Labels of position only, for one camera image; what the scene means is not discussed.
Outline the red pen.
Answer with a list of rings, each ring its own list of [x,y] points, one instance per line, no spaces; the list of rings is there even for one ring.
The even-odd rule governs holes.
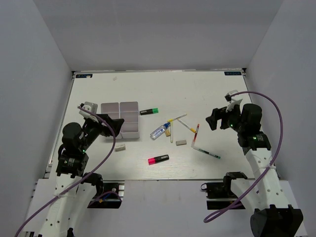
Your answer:
[[[198,123],[198,124],[197,124],[197,128],[196,128],[196,132],[195,132],[195,135],[194,135],[194,139],[193,139],[193,142],[194,142],[194,143],[196,142],[196,139],[197,139],[199,126],[200,126],[200,124]]]

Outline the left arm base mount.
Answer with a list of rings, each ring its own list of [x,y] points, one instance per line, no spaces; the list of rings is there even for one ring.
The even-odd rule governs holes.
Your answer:
[[[87,208],[119,209],[124,196],[124,182],[106,181],[103,187],[103,193],[97,194]]]

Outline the blue cap glue bottle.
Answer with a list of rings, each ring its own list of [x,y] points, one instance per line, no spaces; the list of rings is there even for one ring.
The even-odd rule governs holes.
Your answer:
[[[170,126],[170,122],[167,122],[160,127],[158,127],[155,131],[150,134],[150,137],[155,140],[160,137]]]

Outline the grey eraser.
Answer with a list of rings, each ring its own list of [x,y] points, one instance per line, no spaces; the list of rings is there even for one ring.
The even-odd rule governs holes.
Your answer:
[[[179,140],[179,141],[176,141],[176,146],[182,146],[182,145],[186,145],[187,144],[187,141],[186,140]]]

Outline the white pen orange tip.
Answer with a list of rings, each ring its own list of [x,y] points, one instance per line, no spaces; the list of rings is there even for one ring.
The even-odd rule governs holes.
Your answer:
[[[177,119],[183,126],[185,126],[188,130],[190,130],[193,133],[196,133],[196,130],[188,126],[186,123],[184,123],[182,120]]]

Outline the white eraser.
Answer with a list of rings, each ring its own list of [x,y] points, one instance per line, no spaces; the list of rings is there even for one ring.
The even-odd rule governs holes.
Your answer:
[[[125,144],[120,144],[118,146],[115,146],[115,151],[119,152],[119,151],[124,151],[126,149]]]

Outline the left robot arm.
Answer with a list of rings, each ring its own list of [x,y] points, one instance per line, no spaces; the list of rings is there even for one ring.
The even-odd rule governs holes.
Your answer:
[[[58,151],[56,186],[57,199],[50,204],[40,237],[73,237],[93,197],[104,192],[102,175],[85,172],[87,149],[99,135],[117,137],[124,123],[107,114],[87,115],[84,124],[71,122],[64,126],[62,145]]]

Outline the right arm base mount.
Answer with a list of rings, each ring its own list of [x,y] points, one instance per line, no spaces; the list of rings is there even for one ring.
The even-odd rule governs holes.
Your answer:
[[[206,205],[208,210],[220,210],[232,204],[237,196],[231,190],[231,182],[236,179],[245,179],[243,172],[227,172],[220,182],[207,182],[200,186],[206,193]]]

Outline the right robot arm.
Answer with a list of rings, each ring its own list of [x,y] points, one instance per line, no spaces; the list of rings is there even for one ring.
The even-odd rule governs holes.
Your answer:
[[[250,227],[255,237],[294,237],[303,222],[303,213],[288,201],[280,185],[271,145],[261,131],[262,109],[255,104],[215,108],[206,118],[211,130],[231,128],[249,162],[255,181],[250,184],[241,173],[232,173],[223,192],[251,212]]]

